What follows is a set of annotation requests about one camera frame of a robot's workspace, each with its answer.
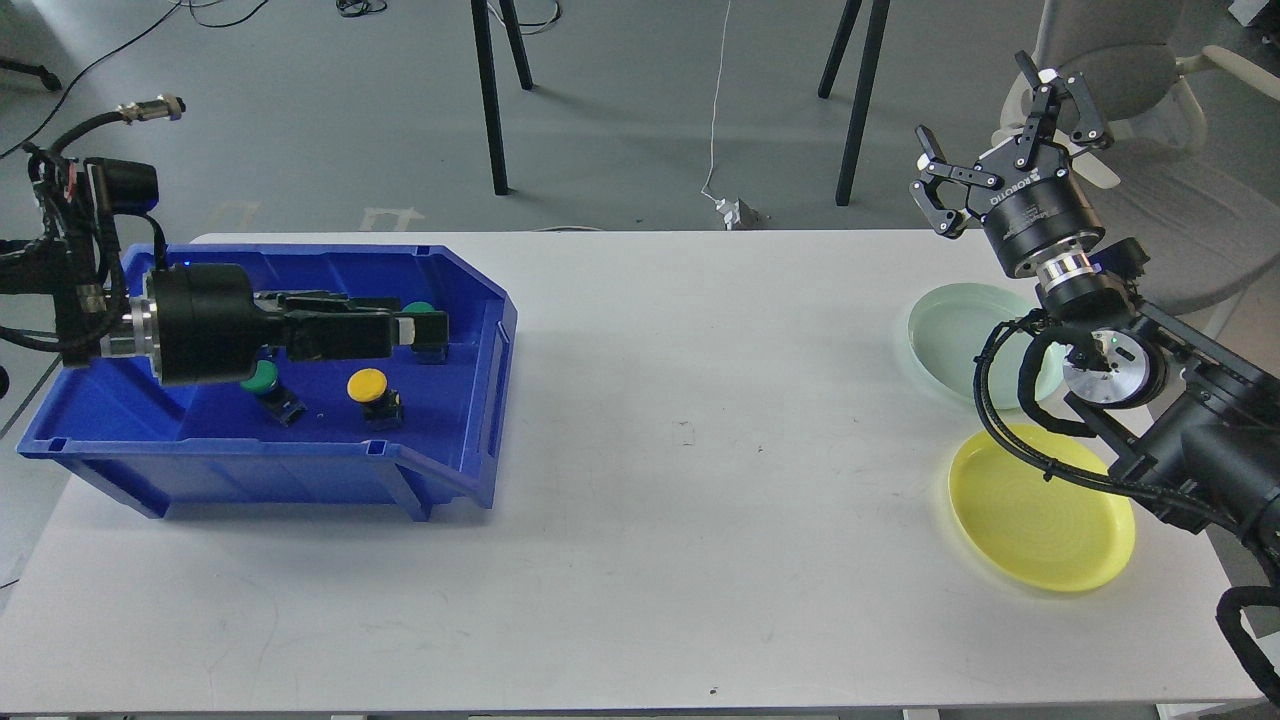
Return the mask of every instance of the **green button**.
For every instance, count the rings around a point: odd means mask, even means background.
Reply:
[[[241,387],[253,395],[266,395],[275,388],[275,382],[280,378],[280,370],[270,360],[259,360],[253,377],[241,382]]]

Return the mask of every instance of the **cable connector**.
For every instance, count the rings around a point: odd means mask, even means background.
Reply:
[[[182,97],[175,97],[169,94],[160,95],[155,100],[129,102],[128,105],[120,105],[115,109],[116,113],[124,117],[124,124],[133,124],[133,120],[142,123],[159,118],[177,120],[182,118],[182,114],[186,110],[187,104],[182,101]]]
[[[760,214],[748,206],[746,202],[742,202],[741,199],[733,202],[717,200],[716,211],[723,217],[724,229],[727,231],[749,231],[760,223]]]

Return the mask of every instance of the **yellow button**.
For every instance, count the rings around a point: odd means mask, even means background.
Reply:
[[[357,370],[347,380],[347,396],[356,402],[372,402],[387,392],[387,375],[378,368]]]

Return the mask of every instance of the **light green plate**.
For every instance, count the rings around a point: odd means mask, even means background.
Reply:
[[[982,352],[997,323],[1021,318],[1032,307],[1014,292],[989,284],[956,283],[931,290],[906,320],[911,357],[927,382],[972,405],[974,356]],[[991,398],[1000,410],[1018,407],[1018,369],[1028,345],[1030,337],[1025,333],[1009,338],[991,368]],[[1044,400],[1062,384],[1065,356],[1061,345],[1044,354],[1036,400]]]

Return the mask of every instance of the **white cable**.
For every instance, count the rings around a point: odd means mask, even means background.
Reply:
[[[703,183],[701,193],[712,202],[719,202],[712,197],[707,190],[712,186],[712,176],[716,173],[716,105],[719,102],[719,81],[724,76],[724,45],[728,38],[728,12],[733,9],[733,0],[724,4],[724,27],[721,29],[721,65],[716,70],[716,96],[712,97],[712,167],[707,169],[707,182]]]
[[[554,4],[554,6],[552,8],[552,15],[549,18],[547,18],[545,22],[543,22],[541,24],[539,24],[538,27],[535,27],[534,29],[530,29],[530,31],[521,29],[520,35],[538,35],[538,33],[545,32],[547,28],[549,28],[550,26],[558,23],[559,19],[561,19],[561,17],[562,17],[562,14],[563,14],[563,10],[561,9],[559,0],[552,0],[552,3]],[[502,27],[507,27],[507,22],[502,18],[502,13],[498,12],[498,8],[494,8],[493,3],[488,3],[488,1],[485,3],[485,5],[489,5],[489,13],[494,18],[498,19],[498,24],[500,24]]]

